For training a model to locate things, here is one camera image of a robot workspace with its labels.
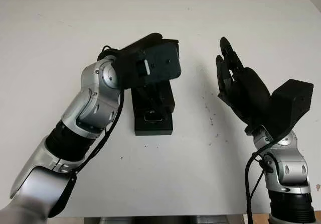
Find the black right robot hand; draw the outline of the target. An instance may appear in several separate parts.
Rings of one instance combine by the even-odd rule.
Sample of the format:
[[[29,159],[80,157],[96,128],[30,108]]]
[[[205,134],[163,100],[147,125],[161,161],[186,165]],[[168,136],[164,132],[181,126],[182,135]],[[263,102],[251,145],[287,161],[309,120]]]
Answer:
[[[216,57],[218,97],[226,103],[251,134],[267,115],[271,95],[258,74],[243,66],[226,37],[220,39],[221,55]]]

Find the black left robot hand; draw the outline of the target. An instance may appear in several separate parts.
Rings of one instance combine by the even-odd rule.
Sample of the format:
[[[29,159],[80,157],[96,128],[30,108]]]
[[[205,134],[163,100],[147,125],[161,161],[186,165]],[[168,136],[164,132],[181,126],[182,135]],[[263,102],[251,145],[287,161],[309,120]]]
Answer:
[[[157,84],[166,81],[165,41],[160,33],[151,33],[119,51],[113,65],[120,86],[131,91],[134,111],[166,111]]]

